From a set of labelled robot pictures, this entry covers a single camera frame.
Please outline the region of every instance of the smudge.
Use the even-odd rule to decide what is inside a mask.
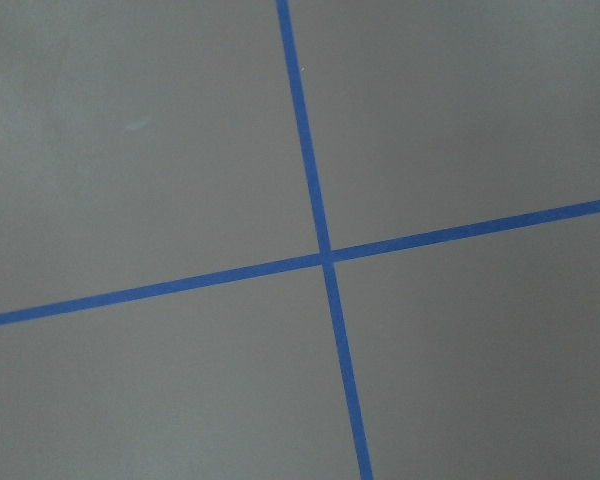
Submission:
[[[131,122],[130,124],[128,124],[126,127],[124,127],[124,131],[125,132],[135,132],[136,130],[140,130],[144,127],[146,127],[147,125],[149,125],[149,122],[151,122],[151,117],[150,116],[144,116],[138,120],[136,120],[135,122]]]

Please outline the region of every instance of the blue tape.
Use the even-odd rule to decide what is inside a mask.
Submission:
[[[274,262],[261,263],[249,267],[235,268],[222,272],[208,273],[195,277],[173,280],[170,282],[156,283],[128,290],[119,290],[117,292],[103,293],[91,297],[78,298],[65,302],[52,303],[39,307],[25,308],[13,312],[0,313],[0,325],[10,323],[24,322],[36,318],[50,317],[62,313],[77,312],[80,310],[89,310],[91,308],[115,305],[117,303],[132,302],[143,298],[168,295],[170,293],[184,292],[197,288],[220,285],[222,283],[235,282],[248,278],[273,275],[275,273],[289,272],[301,268],[317,267],[321,265],[322,257],[318,254],[304,255],[286,260],[277,260]]]
[[[336,339],[336,351],[340,363],[340,374],[344,385],[344,394],[349,410],[349,423],[353,434],[353,444],[358,458],[358,468],[360,469],[360,478],[362,480],[372,480],[373,471],[371,469],[371,457],[367,446],[367,438],[362,421],[362,410],[360,408],[360,399],[358,398],[358,389],[356,387],[353,362],[351,360],[351,351],[349,350],[349,340],[347,338],[347,328],[344,321],[344,312],[340,300],[340,290],[338,288],[338,279],[333,262],[327,262],[323,265],[324,283],[327,289],[327,299],[329,301],[329,310],[331,311],[331,324]]]
[[[324,273],[325,288],[329,300],[329,309],[331,311],[331,322],[333,324],[333,333],[336,339],[338,352],[338,361],[340,363],[340,373],[344,385],[344,393],[349,411],[349,421],[353,434],[353,442],[358,459],[358,468],[362,480],[373,480],[371,470],[371,459],[367,447],[367,438],[364,432],[362,422],[362,411],[358,399],[358,391],[349,351],[349,342],[345,328],[344,314],[342,312],[342,303],[338,290],[338,280],[336,271],[331,259],[331,242],[329,240],[329,230],[327,227],[327,217],[320,190],[320,179],[318,176],[318,167],[316,165],[315,154],[313,150],[313,140],[311,139],[311,129],[309,127],[309,116],[304,101],[304,92],[302,88],[302,78],[300,77],[300,67],[298,64],[298,55],[296,52],[295,41],[293,38],[293,27],[291,24],[291,14],[289,4],[286,0],[277,0],[278,19],[280,22],[280,33],[284,47],[284,56],[287,64],[287,73],[289,76],[289,87],[293,100],[293,108],[296,114],[296,126],[302,150],[302,159],[304,162],[307,185],[309,187],[309,197],[311,199],[311,209],[313,211],[313,221],[318,238],[318,247],[322,256],[322,269]]]
[[[313,151],[313,140],[311,139],[311,129],[309,128],[309,116],[307,115],[307,107],[304,101],[304,91],[302,89],[302,79],[300,77],[298,54],[296,53],[295,41],[293,38],[289,5],[286,0],[277,0],[277,7],[282,45],[284,47],[284,56],[287,64],[287,74],[289,76],[289,87],[291,89],[293,109],[296,114],[296,127],[298,129],[304,171],[309,187],[309,198],[311,199],[313,220],[318,236],[318,247],[322,253],[330,252],[331,242],[329,240],[329,231],[327,229],[327,217],[322,201],[316,157]]]
[[[380,255],[398,250],[407,250],[409,248],[423,247],[435,243],[461,240],[463,238],[530,227],[532,225],[567,220],[569,218],[582,217],[596,213],[600,213],[600,200],[552,208],[550,210],[541,210],[533,213],[525,213],[513,217],[499,218],[497,220],[488,220],[486,222],[473,223],[461,227],[445,228],[443,230],[419,233],[417,235],[383,240],[381,242],[367,243],[355,247],[341,248],[332,252],[331,259],[334,262],[342,262],[345,260],[353,260],[355,258]]]

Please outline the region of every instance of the gray floor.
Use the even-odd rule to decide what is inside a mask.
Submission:
[[[290,3],[335,248],[600,199],[600,1]],[[0,1],[0,313],[317,250],[275,2]],[[600,478],[600,214],[337,271],[376,479]],[[0,327],[0,479],[353,445],[319,267]]]

